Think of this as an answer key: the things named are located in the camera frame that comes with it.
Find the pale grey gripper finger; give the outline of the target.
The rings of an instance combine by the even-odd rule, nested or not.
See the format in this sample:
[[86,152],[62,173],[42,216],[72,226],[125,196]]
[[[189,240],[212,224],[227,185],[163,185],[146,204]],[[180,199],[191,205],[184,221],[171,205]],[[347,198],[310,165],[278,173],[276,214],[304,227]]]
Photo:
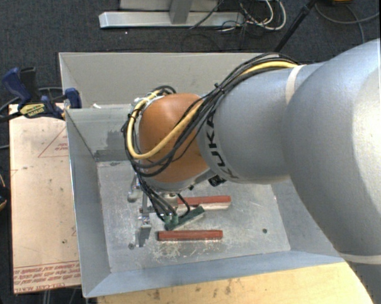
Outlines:
[[149,215],[142,215],[139,217],[140,223],[137,231],[135,232],[136,246],[144,247],[146,240],[150,236],[152,225]]

